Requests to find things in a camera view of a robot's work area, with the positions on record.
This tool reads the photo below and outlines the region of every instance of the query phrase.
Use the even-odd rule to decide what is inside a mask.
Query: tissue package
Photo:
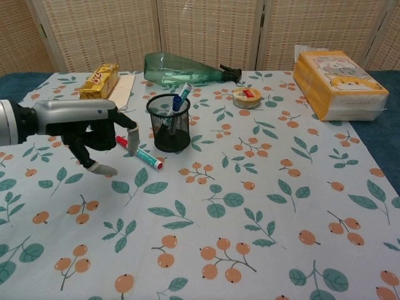
[[[322,121],[372,121],[389,94],[343,51],[300,53],[293,77]]]

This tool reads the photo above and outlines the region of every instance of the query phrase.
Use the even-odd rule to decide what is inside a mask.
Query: cat illustration
[[[367,72],[346,58],[319,56],[314,61],[325,72],[338,76],[369,77]]]
[[[362,79],[352,76],[338,76],[333,74],[325,74],[331,79],[331,86],[342,91],[355,91],[355,90],[381,90],[377,82],[370,81],[369,79]]]

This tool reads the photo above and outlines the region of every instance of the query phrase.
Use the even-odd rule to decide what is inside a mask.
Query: green glass bottle
[[[240,80],[241,69],[231,69],[223,65],[220,67],[224,71],[174,54],[150,53],[144,57],[144,78],[163,86],[207,81],[234,81],[237,83]]]

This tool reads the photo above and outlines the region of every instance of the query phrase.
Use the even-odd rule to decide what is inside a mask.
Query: black bottle cap
[[[234,81],[235,83],[238,83],[242,77],[242,69],[232,69],[231,67],[223,66],[222,64],[219,65],[219,67],[224,70],[224,72],[222,72],[223,81]]]

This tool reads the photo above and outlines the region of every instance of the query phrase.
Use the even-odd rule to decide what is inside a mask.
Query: blue cloth
[[[351,122],[369,152],[400,194],[400,71],[371,71],[389,92],[386,110],[373,122]],[[12,73],[0,78],[0,99],[21,101],[52,73]]]
[[[369,152],[400,194],[400,71],[370,71],[390,93],[386,110],[373,122],[351,122]]]
[[[0,99],[19,102],[53,73],[11,73],[0,78]]]

